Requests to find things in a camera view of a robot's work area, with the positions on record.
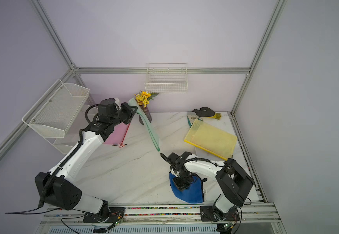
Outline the blue microfiber cleaning cloth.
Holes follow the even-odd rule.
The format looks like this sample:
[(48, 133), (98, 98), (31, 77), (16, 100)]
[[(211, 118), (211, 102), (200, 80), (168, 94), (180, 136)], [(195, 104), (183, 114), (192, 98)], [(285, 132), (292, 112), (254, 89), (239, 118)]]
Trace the blue microfiber cleaning cloth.
[(169, 184), (172, 189), (173, 194), (180, 200), (190, 203), (190, 204), (200, 204), (204, 202), (204, 193), (203, 193), (203, 181), (202, 179), (193, 174), (192, 177), (194, 182), (190, 183), (190, 186), (183, 191), (180, 191), (173, 181), (176, 178), (171, 172), (169, 172)]

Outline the green zipper mesh document bag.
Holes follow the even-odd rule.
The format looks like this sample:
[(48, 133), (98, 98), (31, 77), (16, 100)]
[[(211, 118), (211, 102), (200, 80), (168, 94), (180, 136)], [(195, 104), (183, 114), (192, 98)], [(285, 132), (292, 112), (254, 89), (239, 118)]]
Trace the green zipper mesh document bag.
[(128, 102), (129, 106), (132, 107), (137, 107), (137, 111), (136, 113), (139, 115), (139, 117), (142, 119), (144, 125), (146, 126), (148, 133), (150, 135), (150, 138), (156, 148), (156, 150), (158, 152), (160, 152), (160, 146), (159, 146), (159, 136), (157, 135), (154, 127), (152, 126), (151, 122), (149, 121), (149, 119), (147, 118), (146, 114), (144, 113), (143, 109), (138, 105), (138, 103), (136, 102), (136, 100), (134, 98), (131, 98)]

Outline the yellow mesh document bag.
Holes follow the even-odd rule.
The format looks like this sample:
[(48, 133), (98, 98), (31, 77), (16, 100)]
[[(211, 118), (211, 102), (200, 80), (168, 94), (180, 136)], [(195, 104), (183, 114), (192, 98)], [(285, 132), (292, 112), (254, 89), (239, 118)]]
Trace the yellow mesh document bag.
[(233, 157), (237, 137), (208, 123), (195, 120), (184, 142), (227, 160)]

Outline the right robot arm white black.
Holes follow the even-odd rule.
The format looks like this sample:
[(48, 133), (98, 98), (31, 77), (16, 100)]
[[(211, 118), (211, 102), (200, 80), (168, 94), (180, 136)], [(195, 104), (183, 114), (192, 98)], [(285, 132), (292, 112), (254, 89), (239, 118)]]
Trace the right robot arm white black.
[(216, 179), (222, 193), (214, 202), (215, 213), (224, 215), (231, 208), (244, 206), (254, 186), (251, 176), (234, 159), (214, 161), (190, 152), (180, 156), (171, 153), (168, 157), (161, 153), (160, 156), (170, 165), (170, 186), (182, 201), (191, 204), (204, 202), (200, 175)]

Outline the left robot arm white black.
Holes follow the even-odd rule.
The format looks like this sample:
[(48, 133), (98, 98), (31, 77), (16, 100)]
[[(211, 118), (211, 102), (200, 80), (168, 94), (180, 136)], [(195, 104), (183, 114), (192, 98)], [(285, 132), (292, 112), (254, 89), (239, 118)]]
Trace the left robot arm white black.
[(50, 204), (63, 210), (78, 210), (95, 214), (102, 219), (110, 215), (109, 204), (103, 199), (90, 196), (75, 185), (83, 165), (120, 124), (128, 125), (138, 108), (109, 98), (96, 104), (98, 109), (93, 120), (78, 132), (79, 140), (72, 150), (49, 172), (40, 172), (35, 178), (40, 195), (38, 207)]

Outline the pink mesh document bag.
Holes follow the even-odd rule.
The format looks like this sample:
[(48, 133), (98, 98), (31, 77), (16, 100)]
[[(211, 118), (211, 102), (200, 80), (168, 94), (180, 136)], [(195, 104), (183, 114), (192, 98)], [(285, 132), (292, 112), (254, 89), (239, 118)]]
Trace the pink mesh document bag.
[(124, 139), (128, 132), (130, 124), (121, 123), (114, 127), (114, 131), (108, 136), (106, 141), (103, 143), (105, 145), (112, 146), (121, 146), (124, 145)]

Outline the dark purple glass vase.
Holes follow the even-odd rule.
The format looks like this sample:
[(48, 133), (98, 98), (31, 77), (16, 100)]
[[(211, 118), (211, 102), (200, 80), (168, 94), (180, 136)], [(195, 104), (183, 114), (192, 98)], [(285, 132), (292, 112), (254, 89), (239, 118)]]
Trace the dark purple glass vase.
[[(145, 115), (146, 115), (147, 119), (149, 120), (149, 122), (152, 122), (152, 116), (151, 116), (151, 113), (150, 113), (148, 107), (147, 106), (145, 107), (144, 105), (141, 105), (140, 107), (141, 107), (142, 111), (145, 113)], [(143, 122), (141, 116), (139, 116), (139, 122), (142, 125), (144, 125), (144, 122)]]

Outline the yellow artificial flowers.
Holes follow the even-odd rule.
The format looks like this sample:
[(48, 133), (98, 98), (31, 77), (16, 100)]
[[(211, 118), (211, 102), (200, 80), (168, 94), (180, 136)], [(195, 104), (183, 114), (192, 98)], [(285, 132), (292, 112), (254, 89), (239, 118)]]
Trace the yellow artificial flowers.
[(150, 101), (156, 96), (158, 96), (158, 94), (141, 91), (140, 93), (135, 94), (135, 101), (139, 106), (147, 107)]

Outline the white two-tier mesh shelf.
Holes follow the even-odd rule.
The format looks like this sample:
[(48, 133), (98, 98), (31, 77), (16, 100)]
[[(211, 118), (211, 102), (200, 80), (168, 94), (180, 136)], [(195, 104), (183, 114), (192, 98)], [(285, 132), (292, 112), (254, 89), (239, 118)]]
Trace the white two-tier mesh shelf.
[(66, 155), (79, 140), (78, 131), (87, 126), (90, 90), (57, 80), (24, 115), (22, 122)]

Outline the green white work glove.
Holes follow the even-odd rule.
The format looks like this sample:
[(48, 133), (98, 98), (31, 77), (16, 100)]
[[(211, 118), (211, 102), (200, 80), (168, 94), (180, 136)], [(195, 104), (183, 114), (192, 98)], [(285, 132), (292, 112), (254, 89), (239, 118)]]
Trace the green white work glove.
[(191, 127), (195, 120), (203, 121), (201, 117), (199, 117), (195, 112), (187, 112), (187, 118), (188, 118), (188, 125)]

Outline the black yellow work glove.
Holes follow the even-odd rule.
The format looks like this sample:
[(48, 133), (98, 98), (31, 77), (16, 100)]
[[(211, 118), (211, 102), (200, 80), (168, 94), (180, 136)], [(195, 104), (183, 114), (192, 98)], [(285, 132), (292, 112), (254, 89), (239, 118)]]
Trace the black yellow work glove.
[(222, 117), (220, 113), (213, 111), (209, 107), (194, 109), (193, 112), (200, 118), (213, 118), (219, 120)]

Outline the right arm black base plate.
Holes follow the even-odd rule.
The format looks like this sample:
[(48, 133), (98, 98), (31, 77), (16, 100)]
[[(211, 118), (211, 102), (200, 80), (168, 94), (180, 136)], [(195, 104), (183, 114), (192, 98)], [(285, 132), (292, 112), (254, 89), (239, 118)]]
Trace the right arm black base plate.
[(240, 215), (236, 206), (229, 209), (228, 212), (223, 213), (215, 206), (200, 206), (201, 221), (240, 221)]

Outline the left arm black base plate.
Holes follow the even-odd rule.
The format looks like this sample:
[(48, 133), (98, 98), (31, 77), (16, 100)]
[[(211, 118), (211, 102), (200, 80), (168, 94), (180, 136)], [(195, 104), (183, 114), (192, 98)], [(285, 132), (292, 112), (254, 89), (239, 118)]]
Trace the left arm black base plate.
[(124, 213), (125, 207), (109, 207), (98, 214), (86, 213), (83, 223), (115, 223), (123, 218)]

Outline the aluminium frame rail base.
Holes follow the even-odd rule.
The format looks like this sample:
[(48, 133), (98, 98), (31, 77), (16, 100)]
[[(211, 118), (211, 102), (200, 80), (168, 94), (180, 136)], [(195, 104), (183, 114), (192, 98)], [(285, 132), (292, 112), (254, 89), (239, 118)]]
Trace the aluminium frame rail base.
[(210, 221), (200, 205), (117, 205), (111, 222), (86, 222), (79, 211), (46, 213), (37, 234), (285, 234), (272, 203), (254, 203), (237, 208), (224, 221)]

